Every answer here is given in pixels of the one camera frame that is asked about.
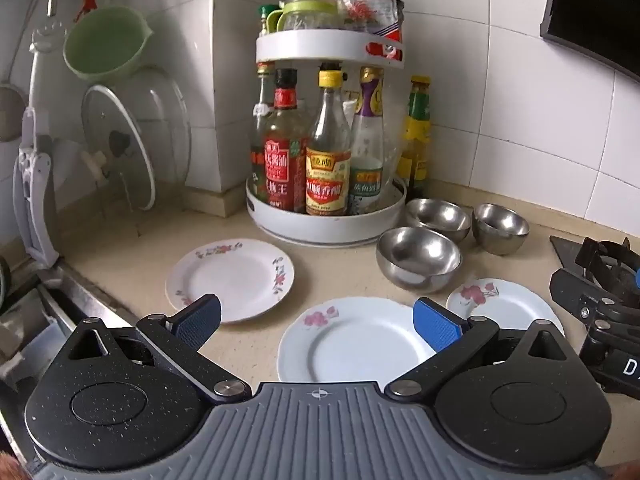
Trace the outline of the stainless steel sink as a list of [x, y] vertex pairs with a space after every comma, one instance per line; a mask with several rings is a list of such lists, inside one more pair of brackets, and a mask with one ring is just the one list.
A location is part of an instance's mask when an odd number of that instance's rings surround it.
[[62, 345], [85, 318], [126, 327], [137, 317], [66, 264], [28, 266], [13, 275], [1, 308], [1, 448], [24, 464], [36, 456], [24, 421], [26, 403]]

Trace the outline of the clear bottle behind red label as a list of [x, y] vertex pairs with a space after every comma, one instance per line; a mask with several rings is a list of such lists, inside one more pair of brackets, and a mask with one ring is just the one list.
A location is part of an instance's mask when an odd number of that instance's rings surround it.
[[259, 96], [253, 108], [254, 126], [250, 133], [250, 163], [252, 164], [250, 188], [258, 200], [265, 203], [268, 200], [268, 192], [265, 170], [264, 133], [269, 115], [273, 111], [274, 64], [258, 63], [257, 78], [259, 82]]

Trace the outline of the yellow cap vinegar bottle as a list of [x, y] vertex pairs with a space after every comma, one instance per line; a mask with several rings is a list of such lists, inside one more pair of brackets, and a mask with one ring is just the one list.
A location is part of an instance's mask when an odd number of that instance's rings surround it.
[[347, 209], [352, 141], [340, 64], [322, 63], [318, 85], [320, 104], [306, 147], [306, 213], [341, 216]]

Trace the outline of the red print seasoning packet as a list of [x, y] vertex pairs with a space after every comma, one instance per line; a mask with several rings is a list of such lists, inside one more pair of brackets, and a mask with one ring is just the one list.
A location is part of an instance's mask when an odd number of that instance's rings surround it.
[[401, 0], [334, 1], [347, 29], [401, 42], [404, 20], [404, 3]]

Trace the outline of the green plastic mixing bowl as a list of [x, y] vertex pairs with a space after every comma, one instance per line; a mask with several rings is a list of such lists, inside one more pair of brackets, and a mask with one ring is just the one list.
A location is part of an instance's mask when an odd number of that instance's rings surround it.
[[88, 84], [115, 81], [131, 74], [154, 32], [145, 17], [129, 6], [104, 6], [80, 19], [63, 48], [67, 68]]

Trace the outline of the black range hood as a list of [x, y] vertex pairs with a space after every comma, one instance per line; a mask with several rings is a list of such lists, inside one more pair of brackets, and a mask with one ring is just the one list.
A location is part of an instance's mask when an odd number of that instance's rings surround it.
[[639, 0], [547, 0], [540, 36], [639, 78]]

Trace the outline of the red label soy sauce bottle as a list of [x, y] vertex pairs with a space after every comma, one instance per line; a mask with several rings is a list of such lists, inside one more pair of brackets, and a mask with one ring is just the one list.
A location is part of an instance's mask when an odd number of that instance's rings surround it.
[[297, 70], [276, 69], [274, 107], [264, 134], [268, 204], [305, 211], [308, 119], [297, 106]]

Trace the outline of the black gas stove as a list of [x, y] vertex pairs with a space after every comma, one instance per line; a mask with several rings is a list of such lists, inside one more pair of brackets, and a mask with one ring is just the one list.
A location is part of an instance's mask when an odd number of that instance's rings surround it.
[[622, 244], [586, 237], [580, 244], [551, 235], [562, 267], [609, 292], [625, 307], [639, 307], [639, 255], [625, 238]]

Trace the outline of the large pale blue floral plate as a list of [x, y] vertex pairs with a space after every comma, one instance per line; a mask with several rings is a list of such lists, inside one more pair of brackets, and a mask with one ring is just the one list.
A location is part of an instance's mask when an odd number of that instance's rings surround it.
[[344, 297], [299, 315], [279, 344], [281, 382], [376, 382], [381, 388], [435, 351], [412, 309], [378, 297]]

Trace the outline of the white two-tier rotating rack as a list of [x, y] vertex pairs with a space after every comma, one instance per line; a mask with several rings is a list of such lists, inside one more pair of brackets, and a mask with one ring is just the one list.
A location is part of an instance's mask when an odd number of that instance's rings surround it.
[[[365, 32], [341, 29], [302, 29], [273, 32], [256, 40], [258, 63], [278, 61], [342, 62], [388, 70], [401, 70], [405, 60], [388, 58], [373, 52], [374, 46], [383, 51], [402, 52], [404, 46]], [[396, 226], [407, 197], [406, 186], [396, 177], [383, 183], [381, 201], [374, 211], [359, 216], [308, 216], [269, 206], [258, 200], [245, 183], [247, 211], [256, 226], [267, 234], [285, 242], [321, 248], [357, 247], [376, 242], [383, 232]]]

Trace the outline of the small pale blue floral plate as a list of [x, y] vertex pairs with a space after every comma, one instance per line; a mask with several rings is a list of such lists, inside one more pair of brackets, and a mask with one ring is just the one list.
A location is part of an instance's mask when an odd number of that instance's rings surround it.
[[479, 278], [459, 286], [447, 298], [446, 308], [460, 318], [490, 318], [506, 330], [527, 330], [540, 318], [564, 334], [560, 319], [541, 297], [523, 285], [500, 278]]

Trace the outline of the stainless steel bowl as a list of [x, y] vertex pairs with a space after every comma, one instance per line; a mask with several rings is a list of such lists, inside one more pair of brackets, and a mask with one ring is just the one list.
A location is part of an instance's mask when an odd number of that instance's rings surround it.
[[491, 203], [472, 211], [472, 232], [481, 248], [496, 256], [517, 252], [529, 236], [529, 223], [515, 211]]
[[416, 198], [406, 205], [409, 226], [424, 228], [446, 236], [456, 244], [471, 231], [472, 220], [460, 206], [436, 198]]
[[435, 231], [402, 226], [383, 233], [376, 242], [376, 262], [382, 274], [405, 290], [438, 292], [462, 266], [456, 243]]

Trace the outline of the white floral plate pink roses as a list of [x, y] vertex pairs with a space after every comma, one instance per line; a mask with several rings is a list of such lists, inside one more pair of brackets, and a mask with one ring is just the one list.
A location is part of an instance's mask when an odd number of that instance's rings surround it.
[[206, 294], [221, 303], [221, 322], [257, 318], [285, 298], [295, 278], [291, 258], [262, 240], [218, 240], [188, 252], [169, 272], [165, 292], [177, 310]]

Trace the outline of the purple label clear bottle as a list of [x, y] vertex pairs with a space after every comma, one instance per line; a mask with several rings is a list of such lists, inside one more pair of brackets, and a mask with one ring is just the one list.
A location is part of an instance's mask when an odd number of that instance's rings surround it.
[[380, 199], [384, 168], [382, 68], [360, 70], [360, 93], [352, 122], [349, 213], [365, 214]]

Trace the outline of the green yellow label oil bottle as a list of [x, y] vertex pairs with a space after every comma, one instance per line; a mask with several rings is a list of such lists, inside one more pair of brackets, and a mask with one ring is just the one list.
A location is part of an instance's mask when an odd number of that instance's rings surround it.
[[407, 200], [425, 196], [431, 158], [431, 78], [413, 75], [396, 174]]

